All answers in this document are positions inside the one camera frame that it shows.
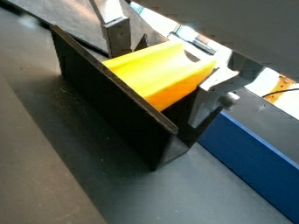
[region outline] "cable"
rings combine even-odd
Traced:
[[[269,94],[264,94],[264,95],[261,96],[261,98],[265,98],[265,97],[269,96],[269,95],[280,94],[280,93],[283,93],[283,92],[289,92],[289,91],[295,91],[295,90],[299,90],[299,87],[296,87],[296,88],[291,88],[291,89],[285,89],[285,90],[279,90],[279,91],[275,91],[273,93],[269,93]]]

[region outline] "black surface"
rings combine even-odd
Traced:
[[[177,133],[176,126],[108,71],[60,29],[50,28],[65,79],[134,146],[150,168],[160,166]]]

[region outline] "yellow block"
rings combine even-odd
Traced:
[[[166,41],[102,62],[120,80],[158,110],[177,102],[206,79],[216,60],[192,62],[182,43]]]

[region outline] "metal sheet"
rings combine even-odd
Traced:
[[[299,80],[299,2],[140,0],[245,57]]]
[[[34,15],[50,25],[58,25],[73,37],[108,52],[106,41],[102,38],[100,22],[89,0],[4,0],[22,11]],[[144,34],[148,35],[149,46],[164,41],[146,22],[138,17],[125,1],[120,0],[125,16],[130,22],[132,49]]]

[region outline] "gray metal plate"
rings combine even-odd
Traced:
[[[46,24],[57,25],[65,32],[102,52],[108,52],[102,39],[100,22],[89,0],[5,0],[9,4],[34,15]],[[132,48],[146,33],[149,45],[161,43],[164,39],[134,13],[125,1],[120,1],[122,12],[130,19]]]

